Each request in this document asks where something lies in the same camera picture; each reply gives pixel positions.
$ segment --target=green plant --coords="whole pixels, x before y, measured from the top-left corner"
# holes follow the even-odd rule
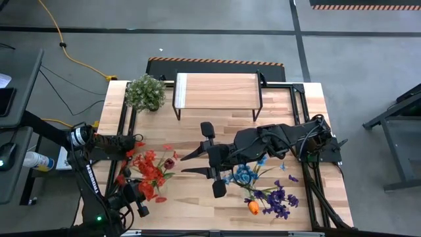
[[[126,92],[126,104],[137,112],[144,109],[156,111],[164,105],[164,82],[154,79],[148,74],[134,80]]]

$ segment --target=yellow and black striped tape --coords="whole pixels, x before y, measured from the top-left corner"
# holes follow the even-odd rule
[[[417,5],[313,5],[314,10],[419,11]]]
[[[222,59],[183,59],[183,58],[167,58],[167,57],[150,57],[148,61],[178,61],[178,62],[198,62],[198,63],[233,63],[243,65],[268,65],[282,66],[283,63],[268,63],[257,61],[241,61],[241,60],[222,60]]]

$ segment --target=gray concrete floor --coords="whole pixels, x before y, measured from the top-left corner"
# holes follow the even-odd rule
[[[296,1],[302,30],[420,32],[421,12],[314,11]],[[288,0],[45,0],[60,26],[293,30]],[[52,26],[37,1],[13,0],[0,13],[0,25]],[[295,36],[192,34],[64,34],[76,59],[131,80],[145,72],[149,57],[190,57],[273,61],[285,64],[288,82],[302,82]],[[421,38],[304,37],[312,82],[321,82],[334,133],[349,142],[342,149],[345,185],[355,226],[361,230],[421,235],[421,188],[385,194],[383,185],[397,182],[381,128],[361,124],[384,111],[403,92],[420,83]],[[0,42],[16,48],[44,48],[43,64],[96,92],[105,92],[100,75],[68,61],[54,33],[0,32]],[[103,96],[73,88],[47,76],[77,112]],[[99,120],[101,105],[72,117],[39,76],[28,105],[43,118],[70,124]],[[37,209],[0,208],[1,232],[69,226],[77,205],[71,180],[40,184]],[[45,217],[33,221],[35,215]]]

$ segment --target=yellow cable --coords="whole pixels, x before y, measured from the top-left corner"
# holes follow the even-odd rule
[[[63,121],[61,121],[61,120],[58,120],[58,119],[51,119],[51,118],[41,118],[43,121],[48,121],[48,122],[57,122],[57,123],[59,123],[59,124],[63,124],[63,125],[65,125],[66,127],[69,127],[69,128],[71,128],[71,127],[73,127],[72,125],[70,125],[70,124],[67,124],[67,123],[65,123],[65,122],[63,122]]]
[[[53,23],[54,23],[54,25],[55,25],[55,28],[56,28],[56,29],[57,29],[57,31],[59,32],[59,36],[60,36],[60,41],[61,41],[61,43],[64,43],[63,36],[62,36],[62,34],[61,34],[61,31],[60,31],[59,25],[57,25],[57,22],[55,21],[54,16],[50,13],[50,11],[48,10],[48,8],[44,5],[44,3],[43,3],[41,0],[38,0],[38,2],[39,2],[39,4],[41,4],[41,5],[42,5],[42,7],[43,7],[43,8],[47,11],[48,15],[50,16],[51,20],[53,21]],[[65,47],[63,47],[63,46],[62,46],[61,48],[63,49],[63,52],[64,52],[64,54],[66,55],[66,57],[67,57],[68,59],[70,59],[72,62],[77,63],[77,64],[79,64],[79,65],[82,65],[82,66],[85,66],[85,67],[87,67],[87,68],[92,69],[93,71],[97,72],[98,74],[100,74],[101,76],[103,76],[105,79],[107,79],[107,81],[111,81],[113,78],[117,78],[117,76],[115,76],[115,75],[109,76],[109,75],[103,74],[103,73],[102,73],[101,71],[99,71],[98,69],[96,69],[96,68],[94,68],[94,67],[92,67],[92,66],[89,66],[89,65],[87,65],[87,64],[85,64],[85,63],[82,63],[82,62],[80,62],[80,61],[77,61],[76,59],[73,59],[72,57],[70,57],[70,56],[67,54],[67,51],[66,51],[66,48],[65,48]]]

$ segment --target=wooden tabletop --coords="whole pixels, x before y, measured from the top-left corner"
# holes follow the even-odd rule
[[[125,81],[111,81],[101,115],[98,133],[115,135],[121,112]],[[319,83],[304,83],[305,93],[310,117],[323,114],[329,122],[322,86]],[[200,123],[212,122],[216,138],[215,142],[232,143],[235,133],[244,128],[265,124],[285,123],[293,125],[291,100],[288,90],[263,89],[263,109],[259,119],[253,122],[251,111],[248,110],[211,110],[194,109],[184,110],[181,121],[178,121],[172,109],[172,90],[166,92],[166,103],[157,112],[142,111],[137,115],[134,133],[145,136],[145,147],[137,150],[154,149],[157,157],[163,155],[162,145],[169,144],[174,147],[180,157],[187,155],[199,146],[204,140],[201,135]],[[131,109],[129,108],[124,127],[128,130]],[[265,173],[256,182],[257,188],[269,188],[275,180],[280,180],[285,186],[287,194],[294,194],[299,199],[298,208],[289,208],[291,215],[288,220],[275,219],[274,215],[263,215],[263,206],[260,213],[252,215],[243,202],[246,193],[240,187],[230,184],[227,194],[223,198],[215,199],[212,192],[212,180],[207,180],[200,174],[181,173],[182,169],[208,166],[207,156],[189,161],[178,161],[173,171],[173,178],[164,185],[163,194],[168,198],[164,203],[154,201],[145,202],[150,214],[140,218],[135,212],[133,229],[161,229],[161,230],[310,230],[309,210],[303,182],[303,172],[300,164],[288,153],[284,159],[286,171],[273,169]],[[282,161],[269,159],[264,169],[279,167]],[[94,165],[96,178],[102,193],[108,177],[110,163],[100,161]],[[329,163],[320,164],[322,182],[326,199],[336,210],[337,214],[349,225],[353,225],[345,186],[341,173],[337,167]],[[295,183],[288,179],[288,175],[298,178]],[[132,176],[140,176],[132,171]],[[314,196],[318,222],[322,225],[320,204]],[[82,205],[79,208],[76,224],[81,223]]]
[[[258,109],[256,73],[178,73],[177,109]]]

